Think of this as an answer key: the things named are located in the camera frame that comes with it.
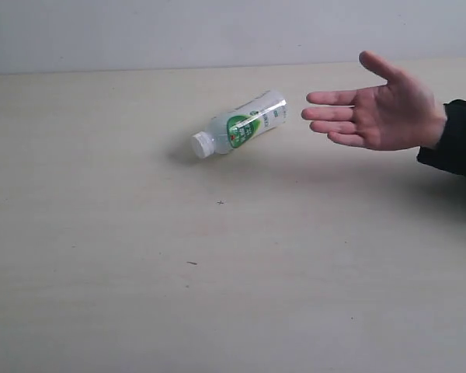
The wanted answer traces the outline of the person's open bare hand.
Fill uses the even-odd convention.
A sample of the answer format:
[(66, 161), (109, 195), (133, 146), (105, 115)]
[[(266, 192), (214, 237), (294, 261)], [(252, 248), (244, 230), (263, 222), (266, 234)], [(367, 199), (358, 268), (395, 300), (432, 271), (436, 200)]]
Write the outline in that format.
[(360, 64), (386, 81), (362, 89), (310, 92), (301, 112), (312, 131), (338, 145), (373, 151), (435, 148), (447, 122), (444, 105), (405, 70), (369, 51)]

